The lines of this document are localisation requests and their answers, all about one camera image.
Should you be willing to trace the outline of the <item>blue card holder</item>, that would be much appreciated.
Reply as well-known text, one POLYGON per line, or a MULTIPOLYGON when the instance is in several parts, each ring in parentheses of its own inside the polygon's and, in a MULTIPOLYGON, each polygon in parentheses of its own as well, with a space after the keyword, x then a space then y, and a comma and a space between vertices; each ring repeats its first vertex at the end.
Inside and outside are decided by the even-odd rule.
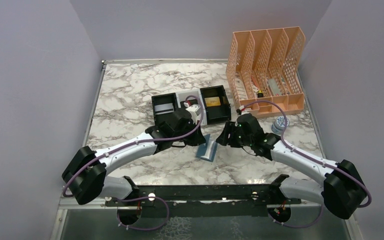
POLYGON ((195 157, 213 163, 216 157, 218 143, 215 142, 210 134, 204 136, 205 143, 198 146, 195 157))

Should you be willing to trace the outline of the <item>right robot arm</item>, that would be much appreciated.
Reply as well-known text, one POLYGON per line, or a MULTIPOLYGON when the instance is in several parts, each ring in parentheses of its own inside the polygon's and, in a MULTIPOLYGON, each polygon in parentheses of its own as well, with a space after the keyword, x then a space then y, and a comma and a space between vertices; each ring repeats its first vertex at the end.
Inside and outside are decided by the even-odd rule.
POLYGON ((323 204, 333 215, 347 220, 369 196, 352 162, 335 162, 294 147, 280 135, 264 132, 250 113, 226 122, 216 142, 232 148, 249 147, 256 156, 285 164, 311 179, 278 179, 268 190, 269 199, 276 204, 291 198, 308 200, 323 204))

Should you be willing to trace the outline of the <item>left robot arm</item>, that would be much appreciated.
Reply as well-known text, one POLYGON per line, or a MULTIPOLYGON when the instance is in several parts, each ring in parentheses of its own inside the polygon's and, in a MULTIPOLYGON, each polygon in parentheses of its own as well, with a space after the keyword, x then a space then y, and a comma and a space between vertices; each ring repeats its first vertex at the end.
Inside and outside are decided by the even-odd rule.
POLYGON ((194 104, 176 109, 167 120, 121 144, 99 150, 80 148, 61 175, 65 182, 63 196, 75 198, 79 205, 98 197, 116 198, 124 205, 132 205, 138 191, 134 182, 126 176, 116 178, 109 174, 136 159, 165 151, 175 142, 186 146, 204 144, 201 121, 202 108, 194 104))

